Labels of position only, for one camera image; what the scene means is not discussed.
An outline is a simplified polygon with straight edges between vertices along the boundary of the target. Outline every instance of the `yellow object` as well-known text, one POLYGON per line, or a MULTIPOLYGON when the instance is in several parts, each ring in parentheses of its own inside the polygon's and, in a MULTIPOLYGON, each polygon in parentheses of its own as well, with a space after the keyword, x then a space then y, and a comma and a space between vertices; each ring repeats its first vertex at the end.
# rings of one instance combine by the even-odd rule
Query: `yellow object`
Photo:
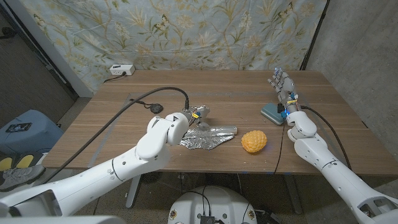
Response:
POLYGON ((33 160, 33 156, 32 155, 27 155, 25 157, 23 157, 17 164, 17 168, 28 168, 30 166, 30 163, 33 160))
POLYGON ((260 151, 267 144, 267 136, 262 131, 251 131, 242 137, 242 146, 247 152, 260 151))
POLYGON ((290 100, 287 103, 295 103, 295 102, 297 102, 297 100, 290 100))
POLYGON ((8 157, 0 161, 0 171, 11 169, 12 158, 8 157))

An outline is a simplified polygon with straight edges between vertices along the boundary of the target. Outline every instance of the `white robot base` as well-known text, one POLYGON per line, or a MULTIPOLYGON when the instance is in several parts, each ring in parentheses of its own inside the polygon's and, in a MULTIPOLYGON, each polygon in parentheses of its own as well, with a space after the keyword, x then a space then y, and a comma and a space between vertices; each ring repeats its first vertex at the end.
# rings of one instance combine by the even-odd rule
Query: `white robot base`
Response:
POLYGON ((212 185, 206 186, 203 193, 203 188, 204 186, 195 188, 177 199, 170 209, 167 223, 200 224, 207 223, 203 222, 205 218, 214 218, 218 223, 257 224, 253 206, 240 194, 225 187, 212 185), (209 200, 210 209, 206 199, 202 198, 202 193, 209 200))

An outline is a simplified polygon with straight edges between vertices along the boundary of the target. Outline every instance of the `wooden table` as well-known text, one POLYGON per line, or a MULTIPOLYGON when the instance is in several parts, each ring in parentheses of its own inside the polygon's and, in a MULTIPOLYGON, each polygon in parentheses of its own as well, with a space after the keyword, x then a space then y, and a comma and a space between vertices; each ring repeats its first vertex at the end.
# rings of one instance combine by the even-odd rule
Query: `wooden table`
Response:
MULTIPOLYGON (((398 163, 376 139, 373 133, 319 72, 289 72, 299 94, 301 105, 322 114, 335 128, 346 149, 355 173, 359 175, 398 175, 398 163)), ((319 174, 310 164, 296 155, 285 127, 276 126, 260 114, 267 103, 278 103, 277 94, 268 84, 272 72, 243 71, 136 71, 133 76, 105 83, 68 128, 44 159, 44 166, 59 167, 102 127, 128 99, 162 86, 185 90, 190 105, 207 105, 210 113, 206 122, 211 126, 236 125, 238 134, 212 150, 171 147, 171 160, 163 171, 172 172, 236 172, 264 173, 275 171, 282 150, 277 174, 319 174), (267 146, 254 154, 241 145, 243 134, 261 130, 268 138, 267 146)), ((172 90, 161 91, 143 99, 160 103, 160 116, 180 111, 184 97, 172 90)), ((318 126, 318 133, 328 142, 329 149, 342 161, 341 149, 328 127, 312 112, 308 116, 318 126)), ((135 146, 145 134, 154 116, 142 105, 132 105, 118 120, 88 146, 68 168, 87 169, 135 146)))

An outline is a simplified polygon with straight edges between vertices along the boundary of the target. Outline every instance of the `table leg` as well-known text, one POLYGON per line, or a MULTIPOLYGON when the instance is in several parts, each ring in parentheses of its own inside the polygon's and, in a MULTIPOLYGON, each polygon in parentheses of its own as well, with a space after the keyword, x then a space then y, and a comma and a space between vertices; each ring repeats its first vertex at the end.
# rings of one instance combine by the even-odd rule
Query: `table leg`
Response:
POLYGON ((138 192, 138 185, 139 185, 139 180, 141 178, 141 175, 138 175, 136 177, 133 177, 131 180, 131 185, 130 185, 130 190, 129 193, 127 193, 127 200, 126 200, 126 207, 127 208, 132 208, 136 195, 138 192))
POLYGON ((290 201, 292 202, 293 210, 296 214, 300 215, 303 213, 299 193, 297 192, 296 182, 294 181, 293 175, 284 175, 284 180, 289 191, 290 201))

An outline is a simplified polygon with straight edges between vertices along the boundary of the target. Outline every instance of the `blue device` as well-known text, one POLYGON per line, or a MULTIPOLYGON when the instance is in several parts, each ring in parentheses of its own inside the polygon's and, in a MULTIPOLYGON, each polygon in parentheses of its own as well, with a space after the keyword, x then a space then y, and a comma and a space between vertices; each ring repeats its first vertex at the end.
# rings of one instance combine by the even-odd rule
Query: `blue device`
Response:
POLYGON ((284 119, 282 118, 281 114, 278 113, 278 107, 273 103, 266 104, 261 109, 261 114, 276 125, 281 125, 284 123, 284 119))

